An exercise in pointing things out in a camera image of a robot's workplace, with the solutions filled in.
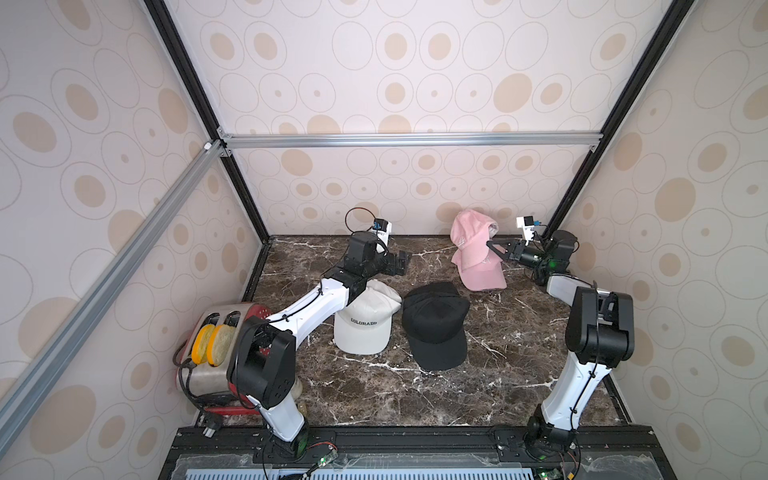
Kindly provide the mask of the red silver toaster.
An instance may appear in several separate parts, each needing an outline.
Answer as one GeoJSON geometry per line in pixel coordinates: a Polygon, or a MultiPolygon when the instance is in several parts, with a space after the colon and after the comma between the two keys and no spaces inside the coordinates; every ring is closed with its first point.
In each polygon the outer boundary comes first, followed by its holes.
{"type": "Polygon", "coordinates": [[[235,394],[227,370],[237,335],[250,319],[264,319],[271,311],[256,303],[213,305],[205,310],[187,341],[174,354],[176,385],[199,411],[224,416],[256,415],[246,401],[234,405],[235,394]]]}

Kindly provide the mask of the yellow toast slice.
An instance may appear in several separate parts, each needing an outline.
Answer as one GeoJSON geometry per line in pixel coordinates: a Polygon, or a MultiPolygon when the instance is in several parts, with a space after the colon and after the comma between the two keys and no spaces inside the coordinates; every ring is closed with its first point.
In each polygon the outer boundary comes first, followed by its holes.
{"type": "Polygon", "coordinates": [[[206,324],[197,333],[190,351],[190,358],[196,365],[208,362],[208,346],[215,328],[214,324],[206,324]]]}
{"type": "Polygon", "coordinates": [[[235,334],[236,328],[233,326],[226,324],[216,326],[208,346],[207,360],[210,366],[218,367],[225,362],[235,334]]]}

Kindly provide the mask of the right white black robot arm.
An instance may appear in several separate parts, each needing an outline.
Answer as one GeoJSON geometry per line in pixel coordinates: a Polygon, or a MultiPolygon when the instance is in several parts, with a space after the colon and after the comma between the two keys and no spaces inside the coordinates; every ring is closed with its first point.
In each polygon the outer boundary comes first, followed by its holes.
{"type": "Polygon", "coordinates": [[[565,365],[552,392],[529,418],[523,441],[536,460],[571,453],[577,449],[580,418],[592,394],[634,353],[633,298],[570,274],[570,258],[580,243],[565,230],[541,239],[526,227],[521,239],[489,240],[486,245],[500,259],[530,268],[537,285],[570,306],[565,365]]]}

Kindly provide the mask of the white cap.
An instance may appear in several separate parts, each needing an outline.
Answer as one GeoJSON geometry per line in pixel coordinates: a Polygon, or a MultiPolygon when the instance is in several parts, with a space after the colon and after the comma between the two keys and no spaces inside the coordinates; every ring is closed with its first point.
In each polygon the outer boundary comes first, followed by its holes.
{"type": "Polygon", "coordinates": [[[334,344],[352,355],[375,355],[388,345],[392,318],[402,298],[379,280],[369,280],[366,289],[351,304],[334,315],[334,344]]]}

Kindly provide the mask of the black left frame post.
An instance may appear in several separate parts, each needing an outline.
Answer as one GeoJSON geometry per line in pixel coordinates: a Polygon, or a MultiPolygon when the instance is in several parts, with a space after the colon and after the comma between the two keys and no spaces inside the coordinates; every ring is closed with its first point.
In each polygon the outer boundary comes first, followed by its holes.
{"type": "MultiPolygon", "coordinates": [[[[223,144],[226,144],[226,141],[219,132],[220,123],[216,113],[192,63],[184,41],[172,19],[171,11],[166,2],[161,0],[144,0],[142,4],[147,8],[149,17],[158,31],[176,73],[179,75],[206,133],[212,140],[220,140],[223,144]]],[[[271,235],[267,231],[267,227],[234,156],[231,153],[225,153],[222,157],[222,164],[245,210],[246,216],[254,227],[257,237],[263,244],[268,243],[271,235]]]]}

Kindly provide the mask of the black frame post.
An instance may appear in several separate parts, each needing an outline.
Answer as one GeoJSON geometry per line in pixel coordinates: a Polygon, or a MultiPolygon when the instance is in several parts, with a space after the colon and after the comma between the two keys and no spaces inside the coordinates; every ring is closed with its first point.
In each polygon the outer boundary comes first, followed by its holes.
{"type": "Polygon", "coordinates": [[[602,134],[600,141],[586,154],[563,199],[548,220],[544,231],[545,238],[550,237],[565,221],[694,5],[694,0],[675,0],[670,3],[604,122],[600,130],[602,134]]]}
{"type": "MultiPolygon", "coordinates": [[[[179,75],[206,133],[212,140],[220,140],[223,144],[226,144],[226,141],[219,132],[220,123],[216,113],[192,63],[184,41],[172,19],[171,11],[166,2],[161,0],[144,0],[142,4],[147,8],[149,17],[158,31],[176,73],[179,75]]],[[[267,231],[267,227],[234,156],[231,153],[225,153],[222,157],[222,164],[245,210],[246,216],[254,227],[257,237],[263,244],[268,243],[271,235],[267,231]]]]}

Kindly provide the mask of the horizontal aluminium rail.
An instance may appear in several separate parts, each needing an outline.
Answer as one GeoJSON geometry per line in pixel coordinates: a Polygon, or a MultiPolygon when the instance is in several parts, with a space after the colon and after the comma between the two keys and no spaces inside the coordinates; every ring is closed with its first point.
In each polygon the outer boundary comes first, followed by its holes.
{"type": "Polygon", "coordinates": [[[234,134],[225,132],[216,140],[226,152],[236,150],[405,150],[517,146],[587,146],[600,143],[598,131],[522,132],[427,132],[348,134],[234,134]]]}

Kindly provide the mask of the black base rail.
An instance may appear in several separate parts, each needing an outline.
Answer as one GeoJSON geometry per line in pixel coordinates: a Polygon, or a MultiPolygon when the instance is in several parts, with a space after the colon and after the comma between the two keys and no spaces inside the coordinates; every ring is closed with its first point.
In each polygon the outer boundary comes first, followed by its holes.
{"type": "Polygon", "coordinates": [[[212,437],[182,428],[160,472],[162,479],[279,479],[338,456],[315,479],[673,479],[675,473],[647,426],[584,427],[573,453],[534,456],[515,426],[314,427],[307,450],[294,458],[264,427],[224,427],[212,437]]]}

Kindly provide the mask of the small circuit board with led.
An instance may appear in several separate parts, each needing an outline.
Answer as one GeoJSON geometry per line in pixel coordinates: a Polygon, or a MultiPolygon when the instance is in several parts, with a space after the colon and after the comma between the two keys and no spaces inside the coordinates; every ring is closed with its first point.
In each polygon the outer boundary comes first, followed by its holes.
{"type": "Polygon", "coordinates": [[[315,463],[304,473],[305,478],[310,478],[312,474],[325,466],[331,464],[338,458],[338,447],[331,442],[320,442],[318,446],[327,446],[328,451],[323,453],[315,463]]]}

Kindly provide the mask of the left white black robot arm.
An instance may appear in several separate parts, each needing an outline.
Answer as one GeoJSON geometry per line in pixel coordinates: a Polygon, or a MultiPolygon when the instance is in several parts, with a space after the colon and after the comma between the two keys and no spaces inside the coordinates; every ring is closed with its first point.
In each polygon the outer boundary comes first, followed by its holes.
{"type": "Polygon", "coordinates": [[[305,296],[265,319],[248,315],[233,343],[226,378],[231,392],[256,407],[277,439],[298,451],[306,446],[308,427],[291,389],[296,351],[321,323],[343,310],[378,274],[403,276],[410,255],[388,248],[392,225],[376,218],[365,231],[353,232],[342,258],[305,296]]]}

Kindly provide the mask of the black cap front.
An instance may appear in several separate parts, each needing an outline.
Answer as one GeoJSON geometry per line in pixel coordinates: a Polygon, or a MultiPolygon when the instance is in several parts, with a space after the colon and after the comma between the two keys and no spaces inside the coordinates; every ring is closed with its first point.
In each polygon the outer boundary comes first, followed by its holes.
{"type": "Polygon", "coordinates": [[[406,294],[402,327],[411,354],[425,371],[446,371],[467,357],[464,321],[470,302],[452,282],[433,282],[406,294]]]}

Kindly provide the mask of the pink baseball cap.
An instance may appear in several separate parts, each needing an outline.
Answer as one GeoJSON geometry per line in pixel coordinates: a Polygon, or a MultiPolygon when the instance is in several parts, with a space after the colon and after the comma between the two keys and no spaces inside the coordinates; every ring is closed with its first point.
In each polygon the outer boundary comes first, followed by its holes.
{"type": "Polygon", "coordinates": [[[457,247],[452,262],[462,271],[501,262],[487,246],[499,231],[497,222],[491,217],[473,209],[461,211],[452,224],[450,239],[457,247]]]}
{"type": "Polygon", "coordinates": [[[457,266],[462,283],[470,291],[505,289],[507,287],[501,266],[502,261],[489,249],[486,250],[486,257],[477,265],[464,268],[462,260],[462,251],[457,250],[451,261],[457,266]]]}

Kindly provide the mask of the left diagonal aluminium rail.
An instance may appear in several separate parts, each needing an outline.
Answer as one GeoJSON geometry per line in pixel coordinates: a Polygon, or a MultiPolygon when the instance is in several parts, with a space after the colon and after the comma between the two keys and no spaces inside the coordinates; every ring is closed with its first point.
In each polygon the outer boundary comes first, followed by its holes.
{"type": "Polygon", "coordinates": [[[59,381],[107,310],[166,231],[224,142],[208,142],[150,212],[1,402],[1,453],[6,454],[59,381]]]}

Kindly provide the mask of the left yellow toast slice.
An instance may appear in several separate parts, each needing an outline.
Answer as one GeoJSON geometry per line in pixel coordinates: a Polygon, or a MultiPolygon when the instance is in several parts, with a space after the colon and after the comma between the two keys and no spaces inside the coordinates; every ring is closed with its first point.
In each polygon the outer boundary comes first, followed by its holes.
{"type": "Polygon", "coordinates": [[[206,324],[197,333],[190,351],[190,358],[196,365],[208,362],[208,346],[215,328],[214,324],[206,324]]]}

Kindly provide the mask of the black right frame post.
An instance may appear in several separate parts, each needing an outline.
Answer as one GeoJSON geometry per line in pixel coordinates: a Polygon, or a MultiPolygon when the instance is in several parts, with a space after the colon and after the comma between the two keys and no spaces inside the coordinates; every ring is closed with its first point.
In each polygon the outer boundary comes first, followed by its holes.
{"type": "Polygon", "coordinates": [[[600,130],[602,134],[600,141],[586,154],[563,199],[548,220],[544,231],[545,238],[550,237],[565,221],[694,5],[694,0],[675,0],[670,3],[604,122],[600,130]]]}

